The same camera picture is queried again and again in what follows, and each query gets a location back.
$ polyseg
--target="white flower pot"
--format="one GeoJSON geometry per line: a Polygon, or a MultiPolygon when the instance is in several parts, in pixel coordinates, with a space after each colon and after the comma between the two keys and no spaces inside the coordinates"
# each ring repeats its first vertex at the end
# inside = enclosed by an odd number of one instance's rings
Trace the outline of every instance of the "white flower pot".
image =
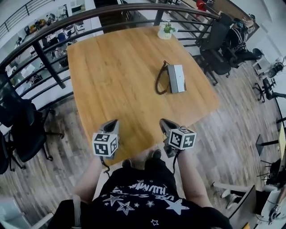
{"type": "Polygon", "coordinates": [[[172,34],[167,34],[164,32],[164,30],[159,30],[159,32],[157,33],[158,37],[162,40],[169,40],[172,37],[172,34]]]}

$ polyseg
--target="gray wood floor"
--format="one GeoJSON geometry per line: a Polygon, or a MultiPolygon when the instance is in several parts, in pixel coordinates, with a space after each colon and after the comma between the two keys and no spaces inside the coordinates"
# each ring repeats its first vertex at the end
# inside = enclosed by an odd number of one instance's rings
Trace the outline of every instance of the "gray wood floor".
{"type": "MultiPolygon", "coordinates": [[[[257,175],[266,169],[260,159],[275,161],[279,153],[277,146],[267,146],[259,157],[255,142],[259,134],[265,141],[278,138],[275,120],[279,118],[279,112],[274,100],[264,104],[257,101],[252,86],[259,80],[250,64],[232,70],[229,78],[217,77],[219,84],[215,90],[220,108],[191,127],[198,133],[191,153],[212,204],[227,215],[226,201],[219,197],[222,191],[211,184],[214,181],[255,184],[258,190],[262,189],[263,182],[257,175]]],[[[7,171],[0,176],[0,195],[15,197],[32,225],[47,213],[55,212],[60,201],[71,197],[72,187],[92,156],[74,98],[69,97],[53,108],[56,115],[49,116],[46,131],[65,133],[63,140],[48,137],[47,146],[54,161],[47,161],[39,152],[26,163],[26,170],[16,167],[14,173],[7,171]]],[[[176,178],[183,196],[179,174],[176,178]]],[[[105,180],[106,175],[102,174],[97,193],[105,180]]]]}

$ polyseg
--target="potted plant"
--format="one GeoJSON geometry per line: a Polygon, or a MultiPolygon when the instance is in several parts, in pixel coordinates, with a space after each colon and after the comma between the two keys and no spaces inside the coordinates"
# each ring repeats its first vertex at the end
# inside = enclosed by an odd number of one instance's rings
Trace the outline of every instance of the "potted plant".
{"type": "Polygon", "coordinates": [[[172,34],[176,32],[176,29],[172,27],[170,21],[164,22],[159,29],[158,37],[162,40],[169,40],[172,37],[172,34]]]}

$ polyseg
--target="black t-shirt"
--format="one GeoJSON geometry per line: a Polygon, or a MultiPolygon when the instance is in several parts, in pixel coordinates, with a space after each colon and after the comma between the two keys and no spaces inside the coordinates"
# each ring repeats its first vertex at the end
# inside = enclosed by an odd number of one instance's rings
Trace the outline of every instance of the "black t-shirt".
{"type": "MultiPolygon", "coordinates": [[[[170,194],[172,190],[156,180],[134,180],[130,185],[116,186],[101,193],[91,205],[81,202],[81,227],[100,228],[222,228],[231,229],[228,218],[214,208],[170,194]]],[[[49,227],[74,225],[74,205],[65,200],[59,205],[49,227]]]]}

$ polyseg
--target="white cube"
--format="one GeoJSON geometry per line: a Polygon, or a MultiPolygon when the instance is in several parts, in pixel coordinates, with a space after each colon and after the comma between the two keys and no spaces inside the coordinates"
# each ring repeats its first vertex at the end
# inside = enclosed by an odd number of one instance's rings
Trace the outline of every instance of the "white cube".
{"type": "Polygon", "coordinates": [[[110,157],[118,149],[118,135],[94,133],[92,144],[94,155],[110,157]]]}
{"type": "Polygon", "coordinates": [[[169,145],[180,150],[192,148],[196,140],[196,135],[195,132],[187,128],[172,129],[169,137],[169,145]]]}

